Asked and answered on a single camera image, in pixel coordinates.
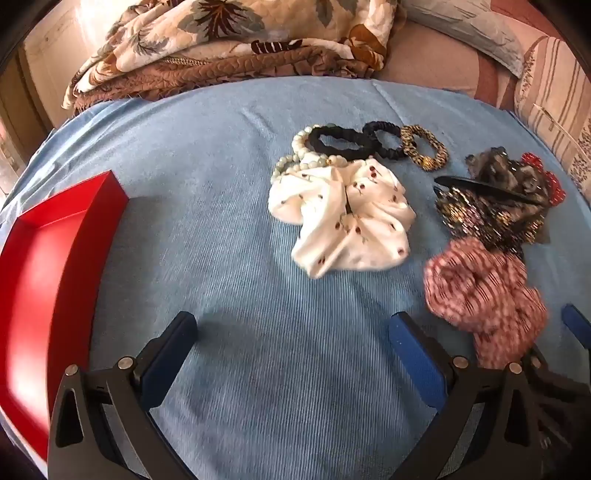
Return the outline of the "pink striped scrunchie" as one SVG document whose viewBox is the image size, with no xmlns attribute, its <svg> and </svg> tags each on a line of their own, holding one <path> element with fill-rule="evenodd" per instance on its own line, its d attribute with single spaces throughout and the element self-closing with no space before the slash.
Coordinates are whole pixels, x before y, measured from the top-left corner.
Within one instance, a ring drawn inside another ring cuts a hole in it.
<svg viewBox="0 0 591 480">
<path fill-rule="evenodd" d="M 451 241 L 427 261 L 424 289 L 431 313 L 473 335 L 478 365 L 486 369 L 519 361 L 549 320 L 525 264 L 474 237 Z"/>
</svg>

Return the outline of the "dark glitter scrunchie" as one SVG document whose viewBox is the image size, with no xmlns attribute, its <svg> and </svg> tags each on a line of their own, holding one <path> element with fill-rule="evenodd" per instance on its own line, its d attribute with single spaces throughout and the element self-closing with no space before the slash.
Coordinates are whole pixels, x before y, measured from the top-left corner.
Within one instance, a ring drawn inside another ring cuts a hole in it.
<svg viewBox="0 0 591 480">
<path fill-rule="evenodd" d="M 523 246 L 541 243 L 549 208 L 453 187 L 434 188 L 435 205 L 444 225 L 455 238 L 474 237 L 489 251 L 524 259 Z"/>
</svg>

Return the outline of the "red polka dot scrunchie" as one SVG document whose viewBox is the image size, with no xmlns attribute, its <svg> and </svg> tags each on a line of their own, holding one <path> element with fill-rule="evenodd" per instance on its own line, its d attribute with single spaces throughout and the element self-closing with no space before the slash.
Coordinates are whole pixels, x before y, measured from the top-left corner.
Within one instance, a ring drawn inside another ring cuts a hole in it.
<svg viewBox="0 0 591 480">
<path fill-rule="evenodd" d="M 560 205 L 565 200 L 566 193 L 556 175 L 545 170 L 541 158 L 531 152 L 523 153 L 521 160 L 543 175 L 550 205 L 552 207 Z"/>
</svg>

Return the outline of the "black hair clip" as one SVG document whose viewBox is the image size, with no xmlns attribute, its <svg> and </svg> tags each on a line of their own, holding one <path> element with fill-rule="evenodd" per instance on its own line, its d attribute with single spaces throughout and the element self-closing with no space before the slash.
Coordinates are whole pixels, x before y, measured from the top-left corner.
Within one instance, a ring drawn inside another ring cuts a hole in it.
<svg viewBox="0 0 591 480">
<path fill-rule="evenodd" d="M 476 180 L 456 177 L 456 176 L 439 176 L 434 179 L 435 183 L 447 188 L 458 188 L 472 191 L 480 196 L 492 196 L 498 200 L 503 201 L 517 201 L 530 205 L 547 206 L 543 200 L 528 198 L 525 195 L 508 191 L 488 183 L 479 182 Z"/>
</svg>

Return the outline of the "white floral scrunchie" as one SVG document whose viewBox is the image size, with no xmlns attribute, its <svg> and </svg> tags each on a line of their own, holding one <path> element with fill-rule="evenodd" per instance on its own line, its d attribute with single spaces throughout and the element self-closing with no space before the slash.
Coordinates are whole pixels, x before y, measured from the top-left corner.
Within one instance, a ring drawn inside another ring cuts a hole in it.
<svg viewBox="0 0 591 480">
<path fill-rule="evenodd" d="M 290 256 L 311 279 L 388 270 L 411 253 L 416 213 L 401 181 L 373 158 L 284 174 L 271 185 L 267 206 L 300 228 Z"/>
</svg>

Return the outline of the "red rectangular tray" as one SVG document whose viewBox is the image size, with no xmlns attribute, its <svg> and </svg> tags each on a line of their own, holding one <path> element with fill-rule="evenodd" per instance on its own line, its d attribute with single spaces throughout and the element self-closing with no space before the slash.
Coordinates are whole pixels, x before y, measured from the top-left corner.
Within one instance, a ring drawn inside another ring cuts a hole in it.
<svg viewBox="0 0 591 480">
<path fill-rule="evenodd" d="M 1 252 L 1 410 L 40 459 L 64 370 L 88 364 L 99 284 L 128 203 L 115 175 L 21 214 Z"/>
</svg>

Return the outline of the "striped beige pillow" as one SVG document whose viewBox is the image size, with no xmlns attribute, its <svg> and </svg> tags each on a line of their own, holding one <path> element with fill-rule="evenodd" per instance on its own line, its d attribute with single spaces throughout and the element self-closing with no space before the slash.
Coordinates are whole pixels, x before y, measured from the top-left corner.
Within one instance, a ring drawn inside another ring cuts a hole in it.
<svg viewBox="0 0 591 480">
<path fill-rule="evenodd" d="M 544 37 L 532 46 L 514 103 L 520 120 L 589 199 L 591 86 L 566 42 Z"/>
</svg>

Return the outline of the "light blue bed cloth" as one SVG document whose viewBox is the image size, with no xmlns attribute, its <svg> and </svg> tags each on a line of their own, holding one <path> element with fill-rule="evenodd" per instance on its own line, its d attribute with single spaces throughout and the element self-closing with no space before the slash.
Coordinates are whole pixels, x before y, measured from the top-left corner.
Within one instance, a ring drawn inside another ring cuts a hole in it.
<svg viewBox="0 0 591 480">
<path fill-rule="evenodd" d="M 385 479 L 433 410 L 394 354 L 387 322 L 409 313 L 453 354 L 471 337 L 432 316 L 423 266 L 449 242 L 433 178 L 392 170 L 417 218 L 411 254 L 382 272 L 311 280 L 290 257 L 297 228 L 267 210 L 273 165 L 313 124 L 419 124 L 449 150 L 446 171 L 504 147 L 539 156 L 565 201 L 547 242 L 525 248 L 550 319 L 538 346 L 551 369 L 589 378 L 560 318 L 590 309 L 590 209 L 550 150 L 513 114 L 448 91 L 376 80 L 287 77 L 202 88 L 157 102 L 101 103 L 54 131 L 1 206 L 1 230 L 47 197 L 106 170 L 129 196 L 106 262 L 90 364 L 135 354 L 185 310 L 199 340 L 154 417 L 201 479 Z"/>
</svg>

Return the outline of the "pink bed sheet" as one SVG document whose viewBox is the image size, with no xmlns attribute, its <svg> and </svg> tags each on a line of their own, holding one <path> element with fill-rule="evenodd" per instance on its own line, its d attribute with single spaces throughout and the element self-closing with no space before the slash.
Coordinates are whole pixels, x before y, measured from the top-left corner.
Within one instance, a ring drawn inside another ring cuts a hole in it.
<svg viewBox="0 0 591 480">
<path fill-rule="evenodd" d="M 524 51 L 544 37 L 561 38 L 527 1 L 493 1 L 492 12 Z M 465 94 L 501 110 L 514 108 L 517 78 L 499 62 L 444 33 L 408 20 L 389 41 L 388 60 L 374 78 Z"/>
</svg>

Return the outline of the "grey pillow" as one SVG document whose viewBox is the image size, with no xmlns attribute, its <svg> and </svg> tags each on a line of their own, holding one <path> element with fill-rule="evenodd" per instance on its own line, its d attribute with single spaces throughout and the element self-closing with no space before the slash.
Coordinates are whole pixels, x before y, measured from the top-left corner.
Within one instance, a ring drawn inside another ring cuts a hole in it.
<svg viewBox="0 0 591 480">
<path fill-rule="evenodd" d="M 459 40 L 496 60 L 515 77 L 523 74 L 524 50 L 490 1 L 403 1 L 408 18 Z"/>
</svg>

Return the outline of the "floral leaf print blanket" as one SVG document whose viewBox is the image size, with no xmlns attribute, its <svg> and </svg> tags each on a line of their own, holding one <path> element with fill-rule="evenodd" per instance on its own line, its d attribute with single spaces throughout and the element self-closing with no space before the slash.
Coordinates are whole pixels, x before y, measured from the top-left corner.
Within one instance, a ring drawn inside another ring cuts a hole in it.
<svg viewBox="0 0 591 480">
<path fill-rule="evenodd" d="M 81 112 L 127 97 L 157 100 L 256 77 L 368 78 L 404 25 L 398 1 L 138 1 L 68 85 Z"/>
</svg>

